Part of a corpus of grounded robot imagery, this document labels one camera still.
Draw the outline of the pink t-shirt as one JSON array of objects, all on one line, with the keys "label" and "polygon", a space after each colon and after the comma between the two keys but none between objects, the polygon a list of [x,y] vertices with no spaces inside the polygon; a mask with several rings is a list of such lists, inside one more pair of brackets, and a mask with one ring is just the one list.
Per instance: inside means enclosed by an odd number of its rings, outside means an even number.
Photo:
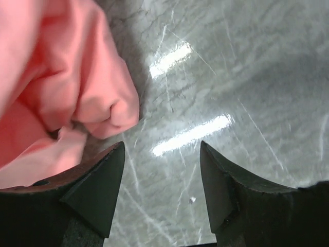
[{"label": "pink t-shirt", "polygon": [[1,188],[78,165],[86,134],[138,123],[139,99],[94,1],[1,1]]}]

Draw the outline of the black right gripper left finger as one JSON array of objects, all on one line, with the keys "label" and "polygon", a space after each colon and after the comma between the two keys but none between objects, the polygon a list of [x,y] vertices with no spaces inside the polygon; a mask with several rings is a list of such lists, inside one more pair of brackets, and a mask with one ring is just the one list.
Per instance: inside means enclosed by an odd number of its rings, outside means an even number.
[{"label": "black right gripper left finger", "polygon": [[1,246],[102,246],[125,163],[118,142],[93,159],[31,186],[1,190]]}]

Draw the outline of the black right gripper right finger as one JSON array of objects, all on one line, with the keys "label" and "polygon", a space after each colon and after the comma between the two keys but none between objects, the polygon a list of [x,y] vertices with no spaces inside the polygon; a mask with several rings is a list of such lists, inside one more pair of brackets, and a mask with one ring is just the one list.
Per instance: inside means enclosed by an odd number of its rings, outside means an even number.
[{"label": "black right gripper right finger", "polygon": [[225,158],[206,142],[200,169],[218,246],[328,246],[328,181],[290,188]]}]

